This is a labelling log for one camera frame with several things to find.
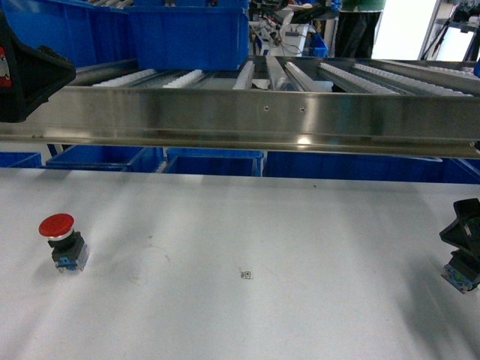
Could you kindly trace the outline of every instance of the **black bracket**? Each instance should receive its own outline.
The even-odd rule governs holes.
[[[0,122],[23,122],[75,79],[72,62],[52,49],[21,43],[0,11]]]
[[[458,250],[452,252],[442,276],[462,293],[480,283],[480,202],[466,199],[453,204],[457,219],[440,233],[440,238]]]

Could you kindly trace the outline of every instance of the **white table surface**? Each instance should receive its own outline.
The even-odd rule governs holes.
[[[0,359],[480,359],[480,294],[440,277],[438,235],[479,186],[36,169],[0,185]],[[84,272],[60,274],[38,234],[58,212]]]

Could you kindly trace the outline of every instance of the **blue crate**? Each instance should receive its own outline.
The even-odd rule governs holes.
[[[80,0],[0,0],[8,24],[30,47],[46,45],[76,67],[135,58],[128,14]]]
[[[313,56],[317,58],[325,58],[327,56],[327,52],[329,51],[329,47],[323,41],[322,37],[319,34],[315,34],[315,47],[313,48]]]
[[[251,176],[252,174],[254,176],[260,176],[260,171],[262,168],[263,152],[251,151],[251,150],[218,150],[213,148],[168,148],[166,150],[166,159],[168,160],[169,163],[174,161],[175,158],[177,157],[195,158],[195,159],[211,158],[211,159],[227,159],[227,160],[232,160],[232,159],[252,160],[253,163],[244,162],[244,163],[235,163],[235,164],[250,164],[250,175],[244,175],[244,176]],[[195,161],[192,160],[189,163],[186,163],[185,161],[183,161],[183,164],[194,165]],[[225,167],[226,165],[224,164],[228,164],[228,163],[218,162],[218,166]],[[220,174],[203,174],[203,175],[220,175]]]
[[[448,184],[480,184],[480,160],[443,159],[440,180]]]
[[[176,6],[194,6],[194,7],[205,7],[209,6],[208,0],[175,0]]]
[[[153,173],[164,159],[162,148],[75,145],[52,157],[47,169]]]
[[[178,156],[163,171],[166,174],[254,176],[252,159]]]
[[[480,184],[478,166],[478,160],[272,151],[263,176]]]
[[[234,71],[248,54],[245,9],[133,6],[127,10],[143,69]]]
[[[249,0],[218,0],[219,8],[244,8],[248,9]]]
[[[164,6],[165,0],[134,0],[135,6]]]
[[[40,152],[0,152],[0,167],[34,169],[41,165]]]
[[[30,47],[46,45],[77,67],[97,64],[89,22],[92,4],[67,0],[2,0],[8,25]]]
[[[95,7],[90,12],[97,63],[134,59],[134,34],[128,13],[112,7]]]

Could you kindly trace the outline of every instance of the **emergency stop button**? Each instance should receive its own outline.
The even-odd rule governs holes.
[[[47,238],[58,238],[68,234],[74,227],[74,218],[69,214],[55,214],[46,218],[38,227],[38,232]]]

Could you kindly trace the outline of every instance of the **metal frame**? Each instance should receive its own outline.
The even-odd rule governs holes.
[[[69,86],[0,140],[475,158],[479,113],[480,97]]]

